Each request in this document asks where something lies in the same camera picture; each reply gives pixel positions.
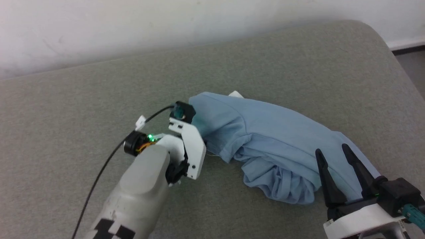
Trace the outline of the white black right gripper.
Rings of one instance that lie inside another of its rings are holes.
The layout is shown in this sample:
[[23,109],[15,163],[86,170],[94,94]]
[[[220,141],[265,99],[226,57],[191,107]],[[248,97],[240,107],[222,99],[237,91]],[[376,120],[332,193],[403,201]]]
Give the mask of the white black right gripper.
[[348,197],[339,190],[320,149],[316,149],[318,172],[323,188],[328,221],[323,224],[328,239],[409,239],[403,224],[401,210],[387,206],[378,197],[375,185],[381,176],[374,168],[367,168],[346,143],[342,144],[344,156],[352,166],[360,184],[360,197]]

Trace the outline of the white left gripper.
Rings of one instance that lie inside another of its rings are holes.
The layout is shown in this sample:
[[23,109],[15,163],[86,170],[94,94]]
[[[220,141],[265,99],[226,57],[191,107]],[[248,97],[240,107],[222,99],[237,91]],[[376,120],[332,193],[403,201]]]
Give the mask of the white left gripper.
[[186,122],[170,122],[169,129],[182,137],[189,168],[187,177],[197,180],[203,167],[206,145],[197,127]]

